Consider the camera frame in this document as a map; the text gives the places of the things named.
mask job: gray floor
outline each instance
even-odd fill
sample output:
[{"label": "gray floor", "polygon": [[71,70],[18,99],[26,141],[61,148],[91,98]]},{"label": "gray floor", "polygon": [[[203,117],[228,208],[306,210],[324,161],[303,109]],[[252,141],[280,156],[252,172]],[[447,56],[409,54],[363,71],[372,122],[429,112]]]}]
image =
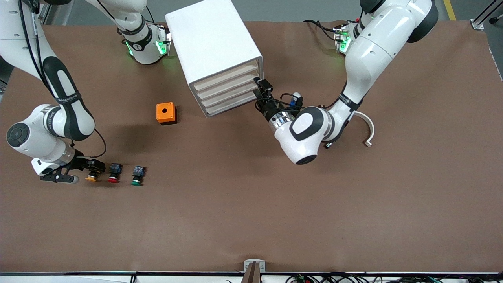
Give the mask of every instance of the gray floor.
[{"label": "gray floor", "polygon": [[[492,0],[450,1],[458,21],[469,21],[476,18],[492,2]],[[503,5],[492,13],[489,18],[497,17],[501,14],[503,14]],[[494,61],[499,66],[501,72],[503,70],[503,19],[492,25],[489,23],[489,18],[484,22],[484,32],[487,34]]]},{"label": "gray floor", "polygon": [[[149,0],[148,6],[156,21],[164,21],[165,14],[199,1]],[[360,2],[357,0],[233,0],[232,2],[244,21],[301,22],[313,19],[328,22],[355,19],[361,11]],[[437,1],[437,6],[441,20],[448,20],[442,1]],[[74,0],[66,23],[68,25],[112,24],[101,12],[84,0]]]}]

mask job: white curved bracket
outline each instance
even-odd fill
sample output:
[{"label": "white curved bracket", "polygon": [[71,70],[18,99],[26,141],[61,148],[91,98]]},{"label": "white curved bracket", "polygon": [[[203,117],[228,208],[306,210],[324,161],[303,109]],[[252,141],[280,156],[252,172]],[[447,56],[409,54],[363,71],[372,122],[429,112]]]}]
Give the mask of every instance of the white curved bracket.
[{"label": "white curved bracket", "polygon": [[362,118],[365,122],[367,122],[367,125],[369,125],[369,129],[370,129],[370,136],[369,138],[365,141],[365,145],[367,147],[371,147],[372,146],[372,143],[370,142],[370,140],[374,137],[374,133],[375,133],[375,127],[374,127],[374,123],[372,122],[372,120],[369,118],[369,116],[365,115],[364,113],[362,112],[358,112],[358,111],[355,111],[354,112],[355,116],[358,116],[360,118]]}]

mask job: black cable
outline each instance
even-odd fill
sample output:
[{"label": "black cable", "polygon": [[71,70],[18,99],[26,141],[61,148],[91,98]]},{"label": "black cable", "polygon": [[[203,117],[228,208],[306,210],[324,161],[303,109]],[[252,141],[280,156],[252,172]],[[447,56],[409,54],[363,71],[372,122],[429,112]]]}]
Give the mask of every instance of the black cable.
[{"label": "black cable", "polygon": [[290,280],[290,279],[292,279],[292,278],[294,278],[294,277],[295,277],[295,275],[292,275],[292,276],[288,277],[288,278],[285,280],[285,283],[288,283],[288,280]]},{"label": "black cable", "polygon": [[496,278],[494,278],[494,277],[492,277],[492,276],[489,276],[489,279],[491,279],[491,280],[493,280],[493,281],[495,281],[495,282],[497,282],[497,283],[501,283],[501,282],[499,282],[499,280],[498,280],[498,279],[496,279]]},{"label": "black cable", "polygon": [[351,283],[355,283],[355,282],[354,282],[354,281],[353,281],[353,280],[352,280],[349,276],[347,276],[345,273],[343,274],[343,276],[342,276],[342,277],[343,277],[343,278],[341,278],[339,281],[342,281],[343,279],[347,279],[347,280],[351,281]]},{"label": "black cable", "polygon": [[303,23],[314,23],[317,27],[321,28],[321,31],[328,37],[330,38],[331,40],[333,41],[336,41],[336,42],[342,42],[342,40],[340,39],[335,39],[333,37],[331,37],[329,34],[326,33],[326,31],[330,31],[330,32],[333,32],[333,29],[329,29],[327,27],[324,27],[321,25],[321,23],[319,21],[315,22],[313,20],[305,20],[303,21]]},{"label": "black cable", "polygon": [[310,279],[313,283],[320,283],[320,281],[313,276],[306,276],[308,279]]},{"label": "black cable", "polygon": [[96,1],[98,1],[98,3],[100,4],[100,6],[103,8],[103,10],[105,10],[107,12],[107,14],[110,16],[110,18],[112,18],[114,20],[114,22],[117,24],[117,21],[115,20],[115,17],[112,16],[112,14],[107,10],[107,8],[105,8],[105,6],[103,6],[103,4],[101,3],[101,1],[100,0],[96,0]]},{"label": "black cable", "polygon": [[40,41],[38,40],[38,35],[35,35],[35,43],[37,46],[37,56],[38,56],[38,63],[40,64],[40,74],[41,74],[41,80],[44,83],[45,87],[49,90],[49,92],[54,96],[52,93],[52,89],[49,85],[49,82],[47,81],[47,77],[45,76],[44,73],[44,66],[42,65],[42,55],[40,54]]},{"label": "black cable", "polygon": [[469,277],[469,276],[466,276],[466,275],[462,275],[462,274],[447,274],[446,276],[440,278],[440,279],[437,279],[438,281],[442,281],[446,278],[450,278],[450,277],[454,277],[455,279],[466,279],[468,280],[468,282],[470,283],[475,283],[475,281],[473,280],[473,278]]},{"label": "black cable", "polygon": [[282,99],[282,98],[283,98],[283,96],[285,96],[285,95],[291,96],[291,97],[293,97],[293,98],[298,98],[298,97],[296,97],[295,95],[293,95],[293,94],[291,94],[291,93],[284,93],[284,94],[282,94],[282,95],[280,96],[280,99]]},{"label": "black cable", "polygon": [[353,277],[356,278],[356,279],[360,278],[362,280],[362,282],[370,283],[367,279],[365,279],[364,277],[362,277],[360,275],[353,274]]},{"label": "black cable", "polygon": [[[363,9],[362,9],[362,12],[360,13],[360,17],[358,18],[358,21],[361,21],[362,20],[362,16],[363,16]],[[358,21],[352,21],[352,20],[347,20],[346,23],[357,23]]]},{"label": "black cable", "polygon": [[356,275],[353,274],[353,277],[356,279],[356,281],[358,281],[358,283],[363,283],[363,280],[358,278]]},{"label": "black cable", "polygon": [[103,147],[104,147],[103,152],[99,155],[96,155],[96,156],[79,156],[77,158],[80,158],[80,159],[98,158],[98,157],[102,156],[103,154],[105,154],[105,152],[107,152],[107,143],[105,142],[105,139],[100,134],[100,132],[98,132],[98,130],[95,129],[94,131],[100,136],[101,140],[103,141]]},{"label": "black cable", "polygon": [[327,28],[327,27],[322,26],[320,21],[316,21],[316,22],[315,22],[315,21],[313,21],[313,20],[305,20],[305,21],[303,21],[303,23],[313,23],[313,24],[315,24],[317,27],[319,27],[319,28],[321,28],[321,29],[324,29],[324,30],[326,30],[326,31],[333,32],[333,29],[329,29],[329,28]]},{"label": "black cable", "polygon": [[290,105],[290,103],[288,103],[288,102],[284,102],[284,101],[277,100],[277,99],[274,99],[274,98],[259,98],[259,99],[257,99],[255,101],[255,103],[258,103],[259,101],[273,101],[273,102],[276,102],[276,103],[288,105],[289,107],[292,107],[292,108],[304,109],[304,107],[302,107],[302,106]]},{"label": "black cable", "polygon": [[147,8],[148,14],[150,15],[150,18],[152,19],[151,23],[154,23],[154,17],[152,17],[152,13],[150,12],[150,9],[148,6],[145,6]]},{"label": "black cable", "polygon": [[328,108],[332,107],[332,106],[333,106],[333,105],[337,102],[337,100],[339,100],[339,97],[337,97],[337,99],[335,99],[332,103],[330,103],[330,105],[328,105],[328,106],[323,106],[323,107],[320,107],[320,108],[323,108],[323,109],[328,109]]},{"label": "black cable", "polygon": [[489,4],[489,6],[487,6],[484,11],[482,11],[482,13],[480,13],[480,15],[477,16],[477,18],[475,18],[475,20],[473,20],[474,22],[476,22],[478,20],[478,18],[480,18],[480,16],[482,16],[485,11],[487,11],[487,9],[489,9],[489,7],[491,7],[494,3],[496,3],[497,0],[493,0],[491,4]]},{"label": "black cable", "polygon": [[40,73],[40,70],[38,69],[37,61],[35,60],[35,56],[33,55],[33,50],[31,48],[30,40],[28,38],[28,31],[26,29],[26,23],[25,23],[25,14],[23,12],[23,4],[21,3],[21,0],[18,0],[18,4],[19,4],[19,15],[21,17],[21,25],[23,26],[23,33],[25,35],[25,41],[26,41],[26,45],[28,47],[28,52],[30,53],[30,57],[32,59],[33,66],[35,67],[35,70],[37,70],[38,76],[43,81],[42,74]]},{"label": "black cable", "polygon": [[389,281],[387,283],[429,283],[430,281],[426,278],[421,277],[402,277],[398,280]]},{"label": "black cable", "polygon": [[499,8],[502,4],[503,4],[503,2],[500,2],[500,3],[499,3],[499,4],[498,4],[498,5],[497,5],[494,9],[492,9],[492,11],[491,11],[489,14],[487,14],[487,16],[485,16],[485,18],[484,18],[482,21],[480,21],[480,22],[482,23],[482,22],[484,22],[487,18],[489,18],[489,16],[490,16],[492,13],[494,13],[494,11],[496,11],[496,9],[498,9],[498,8]]}]

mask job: wire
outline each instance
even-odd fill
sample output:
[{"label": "wire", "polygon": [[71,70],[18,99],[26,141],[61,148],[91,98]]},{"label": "wire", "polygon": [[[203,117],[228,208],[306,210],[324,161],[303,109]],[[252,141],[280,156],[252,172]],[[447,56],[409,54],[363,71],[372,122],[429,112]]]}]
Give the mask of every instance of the wire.
[{"label": "wire", "polygon": [[346,275],[346,273],[343,273],[341,276],[342,276],[342,278],[337,280],[336,282],[340,282],[343,279],[347,279],[347,280],[351,281],[351,283],[355,283],[355,281],[353,281],[348,275]]},{"label": "wire", "polygon": [[54,96],[54,94],[52,93],[52,89],[49,85],[49,82],[47,81],[47,77],[45,76],[45,72],[44,72],[44,67],[42,65],[42,55],[40,54],[40,41],[38,39],[38,34],[35,34],[35,43],[36,43],[36,46],[37,46],[37,56],[38,56],[38,63],[40,64],[40,74],[41,74],[41,80],[42,82],[44,83],[45,87],[47,87],[47,89],[49,90],[49,92],[52,94],[52,96]]},{"label": "wire", "polygon": [[288,283],[288,281],[289,281],[290,279],[294,278],[294,277],[295,277],[295,275],[292,275],[292,276],[288,277],[288,278],[285,280],[285,283]]},{"label": "wire", "polygon": [[473,278],[471,278],[469,276],[466,276],[466,275],[462,275],[462,274],[447,274],[446,276],[444,276],[442,278],[439,278],[437,280],[440,281],[440,282],[442,282],[442,280],[444,280],[446,278],[450,278],[450,277],[453,277],[453,278],[456,278],[456,279],[466,279],[470,283],[475,283],[475,281],[473,280]]},{"label": "wire", "polygon": [[361,21],[361,20],[362,20],[362,16],[363,16],[363,9],[362,9],[362,12],[360,13],[360,17],[358,18],[358,20],[357,20],[357,21],[347,20],[347,21],[346,21],[346,23],[348,23],[348,24],[349,24],[349,23],[357,23],[357,22],[359,22],[359,21]]},{"label": "wire", "polygon": [[[113,15],[112,15],[109,11],[108,11],[108,9],[107,9],[107,8],[105,8],[105,6],[103,6],[103,4],[101,3],[101,1],[100,1],[100,0],[96,0],[96,1],[98,1],[98,3],[100,4],[100,6],[103,8],[103,10],[105,10],[105,12],[107,12],[107,14],[110,16],[110,18],[112,18],[112,20],[115,22],[115,24],[116,24],[117,26],[122,27],[121,25],[119,25],[119,23],[117,23],[117,21],[115,20],[115,17],[114,17],[114,16],[113,16]],[[125,30],[125,31],[131,32],[130,30],[125,29],[124,27],[122,27],[122,28],[123,28],[123,30]]]},{"label": "wire", "polygon": [[339,97],[337,97],[332,103],[330,103],[330,105],[328,105],[328,106],[322,106],[320,108],[328,109],[328,108],[332,107],[337,102],[337,100],[339,100]]},{"label": "wire", "polygon": [[501,283],[501,282],[499,282],[499,280],[498,280],[498,279],[496,279],[496,278],[494,278],[494,277],[492,277],[492,276],[489,276],[489,279],[491,279],[491,280],[493,280],[493,281],[496,281],[497,283]]},{"label": "wire", "polygon": [[483,19],[482,19],[482,21],[480,21],[480,22],[482,23],[482,22],[483,22],[483,21],[485,21],[487,18],[489,18],[489,16],[490,16],[492,13],[494,13],[494,11],[496,11],[496,9],[498,9],[498,8],[499,8],[502,4],[503,4],[503,2],[500,2],[500,3],[499,3],[499,4],[498,4],[498,5],[497,5],[494,9],[492,9],[492,11],[491,11],[489,14],[487,14],[487,16],[485,16],[485,18],[483,18]]},{"label": "wire", "polygon": [[370,283],[367,279],[365,279],[364,277],[361,277],[360,275],[357,275],[357,274],[353,274],[353,277],[356,278],[358,280],[358,282],[365,282],[365,283]]},{"label": "wire", "polygon": [[147,8],[148,14],[150,15],[150,18],[152,19],[152,21],[148,21],[148,20],[146,20],[146,21],[154,23],[154,17],[152,17],[152,13],[150,12],[150,9],[148,8],[148,6],[145,6],[145,7]]},{"label": "wire", "polygon": [[291,93],[284,93],[284,94],[282,94],[282,95],[280,96],[280,99],[282,99],[282,98],[283,98],[283,96],[285,96],[285,95],[291,96],[291,97],[293,97],[293,98],[298,98],[298,97],[296,97],[295,95],[293,95],[293,94],[291,94]]},{"label": "wire", "polygon": [[473,20],[474,22],[476,22],[478,20],[478,18],[480,18],[484,13],[485,11],[487,11],[494,3],[496,3],[497,0],[493,0],[491,4],[489,4],[489,6],[487,6],[484,11],[482,11],[482,13],[480,13],[480,15],[477,16],[477,18],[475,18],[475,20]]},{"label": "wire", "polygon": [[329,28],[327,28],[327,27],[322,26],[322,25],[321,25],[321,23],[320,23],[319,21],[316,21],[316,22],[315,22],[315,21],[313,21],[313,20],[305,20],[305,21],[303,21],[303,23],[313,23],[313,24],[315,24],[317,27],[321,28],[321,30],[323,31],[323,33],[324,33],[324,34],[325,34],[328,38],[330,38],[331,40],[336,41],[336,42],[342,42],[342,40],[340,40],[340,39],[335,39],[335,38],[331,37],[328,33],[326,33],[326,31],[333,32],[333,29],[329,29]]},{"label": "wire", "polygon": [[38,65],[37,65],[37,61],[35,60],[35,56],[33,55],[33,50],[31,48],[30,39],[28,38],[28,31],[26,29],[26,23],[25,23],[25,14],[23,12],[23,5],[21,3],[21,0],[18,0],[18,4],[19,4],[19,16],[21,17],[21,25],[23,26],[23,33],[25,35],[26,45],[28,47],[28,51],[30,53],[30,57],[33,62],[33,66],[35,67],[35,70],[37,70],[38,76],[40,77],[42,82],[44,82],[42,74],[40,73],[40,70],[38,69]]},{"label": "wire", "polygon": [[288,102],[284,102],[284,101],[277,100],[277,99],[274,99],[274,98],[259,98],[259,99],[257,99],[256,102],[259,102],[259,101],[273,101],[273,102],[276,102],[276,103],[288,105],[289,107],[304,109],[304,107],[302,107],[302,106],[290,105],[290,103],[288,103]]},{"label": "wire", "polygon": [[313,276],[306,276],[306,278],[311,280],[313,283],[320,283],[320,281],[318,281],[318,279],[314,278]]},{"label": "wire", "polygon": [[100,132],[98,132],[98,130],[94,130],[101,138],[101,140],[103,141],[103,152],[99,155],[96,155],[96,156],[78,156],[77,158],[81,158],[81,159],[89,159],[89,158],[98,158],[100,156],[102,156],[103,154],[105,154],[105,152],[107,152],[107,143],[105,142],[105,139],[103,138],[103,136],[100,134]]}]

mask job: yellow floor line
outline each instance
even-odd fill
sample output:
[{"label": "yellow floor line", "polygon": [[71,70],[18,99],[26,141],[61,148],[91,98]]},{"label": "yellow floor line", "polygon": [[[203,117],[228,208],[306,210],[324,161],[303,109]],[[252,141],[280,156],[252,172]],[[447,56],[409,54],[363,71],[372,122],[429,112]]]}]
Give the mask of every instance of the yellow floor line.
[{"label": "yellow floor line", "polygon": [[444,0],[445,9],[447,10],[447,15],[449,15],[449,20],[455,21],[456,15],[454,14],[454,10],[452,9],[451,1]]}]

